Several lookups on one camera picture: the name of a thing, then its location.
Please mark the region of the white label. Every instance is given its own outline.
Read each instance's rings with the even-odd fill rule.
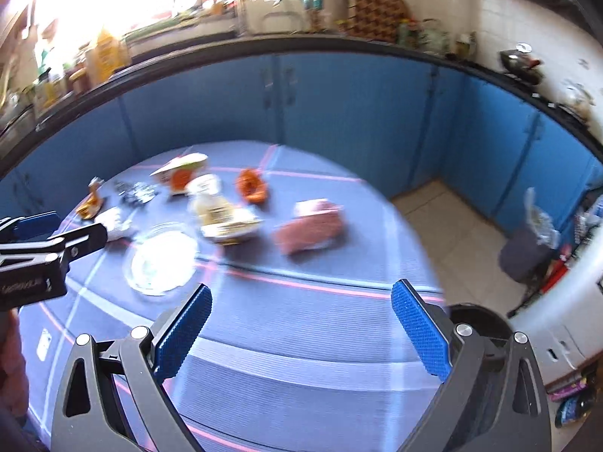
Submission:
[[[38,348],[35,351],[38,356],[38,359],[40,359],[41,362],[44,362],[46,360],[46,354],[48,353],[51,341],[52,336],[50,335],[50,332],[46,328],[44,328],[41,331],[40,341],[38,342]]]

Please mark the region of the round table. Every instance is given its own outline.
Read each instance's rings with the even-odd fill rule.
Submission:
[[[259,235],[228,247],[201,241],[195,275],[161,297],[129,287],[122,269],[127,243],[114,241],[72,263],[66,296],[24,308],[30,411],[43,439],[78,334],[97,341],[125,337],[203,282],[212,291],[212,314],[179,374],[164,386],[205,450],[397,450],[439,386],[390,304],[399,278],[408,278],[427,302],[444,304],[415,233],[346,169],[275,144],[198,144],[149,158],[114,179],[150,181],[152,171],[189,152],[208,155],[231,202],[241,202],[234,188],[239,171],[261,171],[270,197],[259,211]],[[121,205],[142,232],[167,221],[195,224],[184,196],[161,190],[131,208],[119,203],[112,184],[101,187],[103,210]],[[322,197],[344,207],[345,234],[323,249],[280,254],[271,237],[275,227],[292,218],[296,202]],[[60,231],[77,225],[71,212]],[[116,382],[137,440],[152,450],[126,381]]]

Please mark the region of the silver bolt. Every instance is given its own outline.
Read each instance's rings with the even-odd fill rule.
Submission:
[[[82,333],[81,335],[79,335],[79,337],[77,337],[75,339],[75,342],[81,347],[83,347],[84,345],[87,345],[89,341],[90,341],[90,335],[87,333]]]
[[[147,336],[148,332],[149,329],[146,326],[137,326],[136,328],[132,329],[130,334],[132,335],[132,338],[136,340],[142,340],[144,337]]]
[[[514,336],[515,336],[515,341],[518,344],[524,345],[528,342],[528,337],[526,336],[525,333],[518,331]]]
[[[461,323],[456,327],[456,332],[461,336],[471,336],[473,328],[465,323]]]

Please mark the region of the tile floor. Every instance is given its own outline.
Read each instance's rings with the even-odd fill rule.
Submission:
[[[474,302],[505,316],[520,303],[525,287],[498,267],[505,236],[442,182],[433,181],[392,202],[421,238],[448,304]],[[549,402],[552,452],[561,452],[580,428],[576,423],[557,430],[558,406]]]

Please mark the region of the human hand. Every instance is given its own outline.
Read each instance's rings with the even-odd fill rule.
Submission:
[[[24,417],[29,407],[29,380],[25,373],[25,358],[21,353],[19,315],[11,310],[8,315],[6,339],[0,347],[0,370],[6,377],[0,383],[0,400],[11,413]]]

